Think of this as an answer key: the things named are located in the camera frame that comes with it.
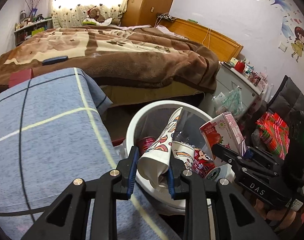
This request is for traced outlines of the right hand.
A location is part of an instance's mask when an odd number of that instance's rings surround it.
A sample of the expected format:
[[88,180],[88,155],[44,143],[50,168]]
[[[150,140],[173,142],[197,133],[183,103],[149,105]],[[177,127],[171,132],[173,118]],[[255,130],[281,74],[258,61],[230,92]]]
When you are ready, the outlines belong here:
[[[254,206],[255,210],[258,212],[258,214],[263,218],[263,219],[269,219],[271,221],[281,221],[281,219],[284,217],[287,209],[282,209],[282,210],[270,210],[268,212],[265,211],[265,204],[260,201],[259,199],[256,200],[256,204]],[[281,222],[279,225],[279,230],[283,230],[288,228],[294,221],[296,217],[296,212],[293,210],[290,210],[284,220]]]

